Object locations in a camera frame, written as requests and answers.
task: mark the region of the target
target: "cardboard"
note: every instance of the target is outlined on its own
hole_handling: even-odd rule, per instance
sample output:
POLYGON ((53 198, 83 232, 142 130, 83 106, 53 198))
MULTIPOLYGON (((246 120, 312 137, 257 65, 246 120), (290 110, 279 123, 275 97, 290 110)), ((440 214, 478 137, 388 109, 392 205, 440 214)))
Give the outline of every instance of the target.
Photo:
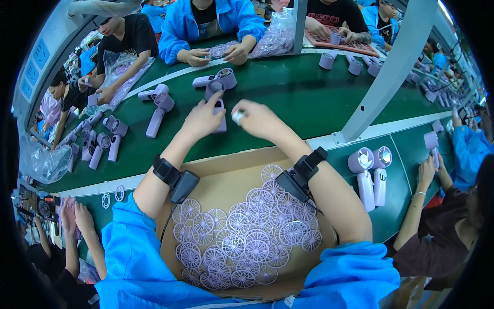
MULTIPOLYGON (((229 209, 237 203, 245 202, 247 193, 263 185, 261 171, 268 164, 276 164, 286 170, 293 167, 285 154, 277 147, 260 148, 230 155, 197 160, 182 165, 182 170, 189 170, 201 177, 198 186, 189 198, 196 199, 201 205, 201 212, 220 208, 228 214, 229 209)), ((156 233, 161 238, 164 224, 172 209, 172 203, 166 200, 164 207, 156 219, 156 233)), ((294 246, 289 262, 278 269, 278 279, 270 285, 259 285, 248 289, 230 288, 227 290, 210 291, 222 297, 237 297, 263 302, 283 299, 297 295, 303 289, 305 277, 321 261, 320 253, 336 244, 334 229, 329 221, 319 213, 319 230, 322 244, 313 252, 305 252, 300 246, 294 246)), ((185 268, 175 256, 178 242, 173 237, 174 222, 170 220, 161 245, 160 255, 173 275, 182 280, 185 268)), ((201 254, 208 246, 199 246, 201 254)))

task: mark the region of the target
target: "workbench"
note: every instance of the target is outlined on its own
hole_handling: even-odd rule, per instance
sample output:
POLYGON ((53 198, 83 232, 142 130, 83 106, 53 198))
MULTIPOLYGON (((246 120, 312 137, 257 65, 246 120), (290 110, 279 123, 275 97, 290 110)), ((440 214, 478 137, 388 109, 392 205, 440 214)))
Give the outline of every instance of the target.
MULTIPOLYGON (((194 44, 191 48, 213 47, 235 39, 236 37, 229 36, 194 44)), ((73 173, 66 173, 60 181, 44 186, 43 190, 60 192, 146 173, 155 154, 163 151, 192 108, 204 97, 204 89, 194 89, 192 80, 196 77, 216 74, 226 67, 233 68, 238 82, 237 86, 226 91, 223 97, 227 109, 228 132, 203 138, 191 149, 185 162, 272 146, 270 142, 244 132, 228 116, 240 99, 266 104, 302 139, 312 139, 341 131, 359 106, 374 78, 367 73, 366 65, 359 76, 351 75, 344 55, 336 57, 333 68, 329 71, 319 67, 319 59, 320 53, 312 52, 251 59, 245 65, 238 67, 222 60, 215 60, 202 69, 191 68, 184 63, 168 66, 162 60, 156 59, 131 92, 154 89, 163 80, 163 83, 170 88, 175 107, 165 114, 157 137, 151 139, 145 136, 156 106, 152 101, 142 102, 133 95, 125 99, 115 112, 108 111, 104 115, 107 117, 113 114, 129 126, 129 131, 122 138, 117 161, 109 162, 108 151, 105 151, 97 170, 94 171, 88 167, 88 162, 77 160, 73 173)), ((420 118, 446 111, 448 109, 441 107, 438 102, 428 102, 419 87, 404 82, 371 125, 420 118)), ((442 117, 444 127, 449 118, 442 117)), ((68 123, 65 134, 78 123, 78 121, 68 123)), ((109 134, 101 121, 93 127, 93 130, 96 133, 109 134)), ((423 135, 430 131, 432 131, 431 125, 423 124, 328 151, 329 163, 353 186, 354 190, 358 191, 356 175, 347 167, 347 157, 360 147, 390 148, 393 163, 386 169, 388 173, 386 205, 370 212, 374 242, 384 242, 398 232, 412 192, 416 188, 418 166, 428 154, 428 150, 424 147, 423 135)), ((443 155, 445 166, 451 171, 454 167, 451 140, 445 132, 438 136, 439 151, 443 155)), ((82 138, 78 137, 76 143, 82 145, 82 138)), ((427 191, 427 200, 432 198, 438 189, 439 181, 436 179, 427 191)), ((127 197, 130 192, 132 190, 127 190, 125 196, 127 197)), ((113 193, 110 193, 110 196, 113 205, 115 203, 113 193)), ((100 194, 78 197, 78 201, 86 204, 94 214, 95 228, 100 235, 101 229, 113 218, 111 207, 108 209, 101 207, 100 194)), ((83 259, 91 262, 84 242, 79 245, 79 251, 83 259)))

